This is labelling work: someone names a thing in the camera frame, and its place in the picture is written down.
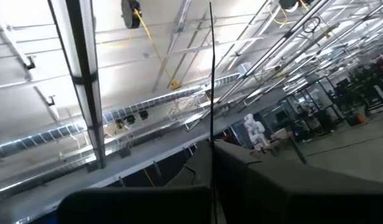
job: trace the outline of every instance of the yellow cable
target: yellow cable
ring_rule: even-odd
[[[144,171],[144,173],[146,174],[147,178],[149,179],[150,184],[152,184],[152,186],[155,187],[155,185],[153,184],[152,179],[150,179],[150,176],[149,176],[149,174],[147,173],[146,169],[143,169],[143,171]]]
[[[136,9],[135,9],[134,13],[135,13],[135,15],[139,18],[139,20],[141,21],[141,23],[142,23],[142,25],[143,25],[143,28],[144,28],[144,30],[146,31],[147,36],[149,37],[150,43],[153,45],[153,48],[154,48],[155,53],[157,54],[157,57],[159,58],[161,64],[163,64],[163,60],[162,60],[162,58],[161,58],[161,56],[160,56],[160,54],[159,54],[159,51],[157,50],[157,47],[155,46],[155,43],[154,43],[154,41],[153,41],[152,36],[150,35],[149,29],[147,28],[147,26],[146,26],[146,24],[144,23],[144,21],[143,21],[141,15],[139,14],[139,12],[138,12]],[[176,83],[176,84],[174,83],[175,80],[173,80],[173,79],[171,78],[171,75],[169,74],[169,72],[168,72],[168,70],[167,70],[166,67],[164,67],[164,71],[165,71],[165,73],[167,74],[167,76],[168,76],[168,78],[169,78],[169,80],[170,80],[170,82],[171,82],[171,85],[173,85],[173,87],[174,87],[174,85],[178,84],[178,83]]]
[[[301,5],[306,9],[306,11],[309,11],[309,8],[308,8],[308,6],[306,5],[306,3],[305,3],[304,0],[299,0],[299,2],[300,2]]]
[[[131,39],[132,39],[132,30],[129,31],[128,39],[126,40],[126,42],[124,44],[118,44],[118,45],[112,46],[111,49],[125,47],[129,43],[129,41],[131,41]],[[99,40],[99,45],[104,46],[105,43],[103,41]]]
[[[267,6],[267,8],[268,8],[268,10],[269,10],[270,15],[274,16],[272,10],[270,9],[270,6]],[[275,23],[277,23],[277,24],[284,25],[285,23],[288,22],[287,13],[285,13],[284,9],[283,9],[281,6],[280,6],[280,10],[283,12],[283,15],[284,15],[284,17],[285,17],[285,20],[282,21],[282,22],[279,22],[279,21],[276,20],[276,18],[273,18],[273,21],[274,21]]]

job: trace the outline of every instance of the fluorescent light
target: fluorescent light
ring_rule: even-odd
[[[354,22],[353,21],[345,21],[345,22],[341,22],[338,26],[338,29],[343,29],[345,27],[348,27],[348,26],[351,26],[353,25]]]
[[[298,75],[294,75],[290,80],[288,80],[287,82],[292,82],[294,80],[296,80],[297,78],[301,77],[303,74],[298,74]]]
[[[248,98],[251,98],[251,97],[253,97],[253,96],[256,96],[256,95],[259,94],[259,93],[262,93],[267,87],[268,87],[268,86],[265,86],[265,87],[263,87],[263,88],[260,88],[260,89],[256,90],[254,93],[251,93],[251,94],[247,97],[247,99],[248,99]]]

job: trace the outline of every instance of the wire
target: wire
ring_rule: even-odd
[[[303,23],[303,31],[307,34],[314,34],[320,23],[321,19],[317,16],[313,16]]]
[[[301,3],[301,5],[306,9],[306,11],[309,11],[309,8],[307,6],[307,4],[305,3],[304,0],[299,0],[299,2]]]
[[[210,139],[211,139],[211,166],[212,169],[215,167],[215,156],[214,156],[214,90],[215,90],[215,34],[214,34],[214,21],[212,16],[212,2],[210,1],[210,19],[211,19],[211,35],[212,35],[212,67],[211,67],[211,106],[210,106]],[[216,191],[215,191],[215,172],[212,173],[212,196],[213,196],[213,210],[214,210],[214,221],[218,224],[218,216],[216,213]]]
[[[143,169],[143,171],[144,171],[144,173],[146,174],[148,180],[150,181],[150,184],[152,184],[152,186],[155,187],[155,185],[154,185],[152,179],[150,178],[149,174],[147,173],[146,169]]]
[[[143,19],[142,19],[142,16],[139,14],[139,11],[137,9],[134,10],[134,14],[139,18],[139,20],[141,21],[142,25],[143,25],[143,28],[144,30],[146,31],[146,34],[150,40],[150,43],[153,45],[153,48],[154,48],[154,51],[155,53],[157,54],[157,58],[159,58],[161,64],[163,64],[163,60],[159,54],[159,51],[157,50],[157,46],[155,45],[154,41],[153,41],[153,38],[152,36],[150,35],[150,31],[149,29],[147,28],[146,24],[144,23]],[[170,82],[171,82],[171,85],[173,85],[174,83],[174,79],[171,77],[171,75],[169,74],[168,70],[166,67],[164,67],[164,71],[165,71],[165,74],[168,76]]]
[[[273,15],[272,10],[270,9],[270,5],[267,6],[267,9],[268,9],[270,15],[271,15],[272,17],[275,17],[275,16]],[[284,9],[283,9],[281,6],[280,6],[280,10],[283,12],[283,15],[284,15],[284,18],[285,18],[284,21],[282,21],[282,22],[277,21],[276,18],[273,18],[273,21],[274,21],[275,23],[277,23],[277,24],[284,25],[284,24],[286,24],[286,23],[288,22],[287,13],[285,13]]]

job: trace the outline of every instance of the metal pipe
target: metal pipe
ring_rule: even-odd
[[[182,9],[180,18],[178,20],[177,30],[174,31],[174,33],[171,35],[171,41],[170,41],[169,47],[167,49],[167,56],[164,57],[164,59],[161,63],[159,74],[157,75],[157,79],[156,79],[156,82],[155,82],[154,87],[153,87],[153,92],[155,92],[157,90],[157,87],[158,87],[158,84],[159,84],[160,79],[162,77],[162,74],[164,73],[164,70],[168,64],[169,55],[172,53],[173,47],[175,46],[175,43],[177,42],[178,38],[180,37],[181,31],[183,31],[183,26],[185,23],[186,15],[187,15],[187,12],[189,11],[191,3],[192,3],[192,0],[183,0],[183,9]]]

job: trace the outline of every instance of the black pole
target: black pole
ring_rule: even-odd
[[[327,76],[325,76],[325,77],[326,77],[328,83],[333,87],[333,89],[335,91],[335,86],[333,85],[333,83],[330,81],[330,79]]]
[[[310,95],[310,93],[309,93],[309,91],[308,91],[307,89],[305,89],[305,91],[306,91],[307,95],[310,97],[310,99],[311,99],[311,101],[313,102],[313,104],[315,105],[317,111],[319,111],[320,108],[318,107],[318,105],[317,105],[315,99],[313,99],[313,97],[311,97],[311,95]]]
[[[210,1],[210,19],[211,19],[211,35],[212,35],[212,67],[211,67],[211,106],[210,106],[210,137],[211,137],[211,150],[212,150],[212,169],[215,168],[214,156],[214,88],[215,88],[215,35],[214,35],[214,21],[212,15],[212,2]],[[218,217],[216,216],[216,194],[215,194],[215,173],[212,173],[212,196],[213,196],[213,210],[214,221],[218,224]]]

